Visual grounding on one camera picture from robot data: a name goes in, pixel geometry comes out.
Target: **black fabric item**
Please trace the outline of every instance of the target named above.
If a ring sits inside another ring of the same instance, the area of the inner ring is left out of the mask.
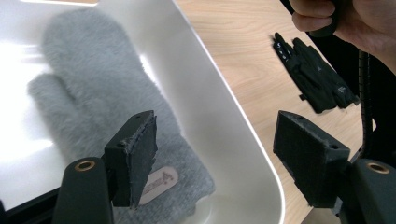
[[[316,113],[335,107],[347,108],[359,98],[311,46],[301,39],[293,40],[294,48],[276,33],[274,49],[291,78]]]

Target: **human hand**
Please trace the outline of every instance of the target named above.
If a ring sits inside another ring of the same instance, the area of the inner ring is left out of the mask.
[[[381,60],[396,74],[396,1],[338,0],[340,17],[335,35]],[[300,31],[313,31],[332,23],[330,0],[290,0],[292,20]]]

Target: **white label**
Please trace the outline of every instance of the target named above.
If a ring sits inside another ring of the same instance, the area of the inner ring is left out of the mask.
[[[165,166],[148,176],[148,183],[143,189],[139,204],[151,202],[168,189],[172,188],[178,181],[175,168]]]

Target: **fuzzy gray fabric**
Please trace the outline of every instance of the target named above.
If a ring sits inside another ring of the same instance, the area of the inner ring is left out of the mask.
[[[29,93],[57,146],[72,160],[100,157],[106,143],[134,114],[154,110],[158,152],[152,171],[174,167],[175,186],[137,211],[115,208],[116,223],[178,223],[214,182],[180,135],[177,120],[143,70],[121,26],[97,9],[58,15],[43,36],[53,74],[38,76]]]

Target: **light wood surface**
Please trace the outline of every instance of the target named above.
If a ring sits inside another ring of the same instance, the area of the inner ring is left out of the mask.
[[[177,3],[224,75],[276,168],[286,197],[285,223],[301,223],[311,208],[273,153],[278,110],[310,119],[356,151],[361,146],[360,108],[352,105],[317,115],[299,99],[299,90],[272,49],[272,35],[279,32],[289,43],[294,37],[308,45],[312,42],[294,28],[279,0]]]

